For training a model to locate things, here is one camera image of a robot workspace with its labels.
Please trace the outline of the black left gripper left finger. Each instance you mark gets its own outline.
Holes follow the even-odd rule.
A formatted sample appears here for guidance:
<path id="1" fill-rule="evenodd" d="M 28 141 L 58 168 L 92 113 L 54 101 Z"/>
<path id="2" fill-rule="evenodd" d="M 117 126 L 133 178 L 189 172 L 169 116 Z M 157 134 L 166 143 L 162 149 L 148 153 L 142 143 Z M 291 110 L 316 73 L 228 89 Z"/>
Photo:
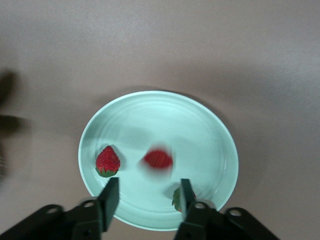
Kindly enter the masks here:
<path id="1" fill-rule="evenodd" d="M 119 204 L 119 179 L 112 177 L 96 198 L 65 211 L 46 205 L 4 232 L 6 240 L 100 240 Z"/>

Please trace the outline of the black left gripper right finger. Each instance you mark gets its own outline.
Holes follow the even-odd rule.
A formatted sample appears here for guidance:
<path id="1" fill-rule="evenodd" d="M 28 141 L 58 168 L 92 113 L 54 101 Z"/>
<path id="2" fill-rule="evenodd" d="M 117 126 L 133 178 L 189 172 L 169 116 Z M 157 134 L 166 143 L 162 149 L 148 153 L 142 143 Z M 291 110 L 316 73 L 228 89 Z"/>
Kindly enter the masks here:
<path id="1" fill-rule="evenodd" d="M 194 197 L 191 181 L 181 179 L 180 204 L 183 221 L 176 240 L 277 240 L 278 237 L 247 210 L 240 207 L 218 212 Z"/>

